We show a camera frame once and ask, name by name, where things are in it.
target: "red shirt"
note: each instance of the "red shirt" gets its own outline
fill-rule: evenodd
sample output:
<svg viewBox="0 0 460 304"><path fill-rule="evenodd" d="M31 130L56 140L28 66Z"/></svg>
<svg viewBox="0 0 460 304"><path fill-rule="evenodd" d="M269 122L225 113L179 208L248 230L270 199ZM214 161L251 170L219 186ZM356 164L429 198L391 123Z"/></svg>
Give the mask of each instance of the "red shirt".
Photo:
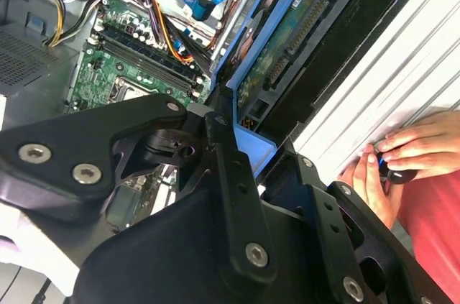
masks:
<svg viewBox="0 0 460 304"><path fill-rule="evenodd" d="M406 184L398 218L418 263L460 303L460 171Z"/></svg>

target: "black knob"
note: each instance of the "black knob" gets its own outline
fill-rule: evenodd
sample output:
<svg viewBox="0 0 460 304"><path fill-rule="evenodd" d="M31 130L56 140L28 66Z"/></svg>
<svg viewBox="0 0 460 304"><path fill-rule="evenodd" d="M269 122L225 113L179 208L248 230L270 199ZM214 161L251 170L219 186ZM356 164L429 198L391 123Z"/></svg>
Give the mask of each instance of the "black knob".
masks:
<svg viewBox="0 0 460 304"><path fill-rule="evenodd" d="M413 180L417 175L418 170L390 170L387 166L387 162L383 160L382 156L382 153L377 154L377 160L379 163L379 174L380 177L386 178L388 182L392 184L404 184Z"/></svg>

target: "screw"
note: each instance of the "screw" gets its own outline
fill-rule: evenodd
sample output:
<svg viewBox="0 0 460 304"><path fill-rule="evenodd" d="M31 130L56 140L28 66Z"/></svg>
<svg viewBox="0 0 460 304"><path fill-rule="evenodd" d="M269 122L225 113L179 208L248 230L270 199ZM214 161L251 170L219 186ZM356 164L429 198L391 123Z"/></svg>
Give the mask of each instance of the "screw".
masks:
<svg viewBox="0 0 460 304"><path fill-rule="evenodd" d="M102 172L92 164L79 164L73 168L73 178L80 184L96 184L102 178Z"/></svg>
<svg viewBox="0 0 460 304"><path fill-rule="evenodd" d="M31 164L42 164L51 158L51 150L42 144L25 144L18 151L19 158Z"/></svg>
<svg viewBox="0 0 460 304"><path fill-rule="evenodd" d="M218 115L216 116L216 121L224 126L227 125L227 121L225 120L224 117L222 117L221 115Z"/></svg>
<svg viewBox="0 0 460 304"><path fill-rule="evenodd" d="M364 293L358 282L352 277L345 277L344 281L345 291L352 297L356 302L360 303L364 300Z"/></svg>
<svg viewBox="0 0 460 304"><path fill-rule="evenodd" d="M173 111L179 111L179 106L175 105L174 103L168 103L166 104L167 107Z"/></svg>
<svg viewBox="0 0 460 304"><path fill-rule="evenodd" d="M346 185L341 185L340 188L346 195L351 195L351 189L348 188Z"/></svg>
<svg viewBox="0 0 460 304"><path fill-rule="evenodd" d="M268 264L268 254L258 243L251 242L246 245L246 257L256 267L263 268Z"/></svg>
<svg viewBox="0 0 460 304"><path fill-rule="evenodd" d="M307 165L308 167L312 167L312 166L313 166L313 163L312 163L309 159L307 159L307 158L303 158L303 163L304 163L305 165Z"/></svg>

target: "hand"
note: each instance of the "hand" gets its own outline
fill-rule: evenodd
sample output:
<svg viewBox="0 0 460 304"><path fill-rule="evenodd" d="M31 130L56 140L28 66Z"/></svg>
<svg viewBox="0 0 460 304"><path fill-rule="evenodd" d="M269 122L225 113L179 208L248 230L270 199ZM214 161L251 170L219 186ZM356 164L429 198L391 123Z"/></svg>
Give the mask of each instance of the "hand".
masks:
<svg viewBox="0 0 460 304"><path fill-rule="evenodd" d="M391 133L379 149L389 169L419 170L417 179L460 170L460 111L436 114Z"/></svg>
<svg viewBox="0 0 460 304"><path fill-rule="evenodd" d="M380 184L377 157L371 144L366 146L358 163L348 166L339 180L353 187L385 226L391 229L401 206L403 185L391 185L390 194L385 196Z"/></svg>

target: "ventilation grille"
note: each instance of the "ventilation grille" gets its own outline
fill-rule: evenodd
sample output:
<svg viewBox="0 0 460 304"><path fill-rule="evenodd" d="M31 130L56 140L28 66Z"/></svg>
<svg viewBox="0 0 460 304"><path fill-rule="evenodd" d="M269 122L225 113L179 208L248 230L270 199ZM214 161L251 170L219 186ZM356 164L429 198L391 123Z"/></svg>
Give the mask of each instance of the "ventilation grille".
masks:
<svg viewBox="0 0 460 304"><path fill-rule="evenodd" d="M38 77L43 68L58 60L46 50L0 30L0 87L25 85Z"/></svg>

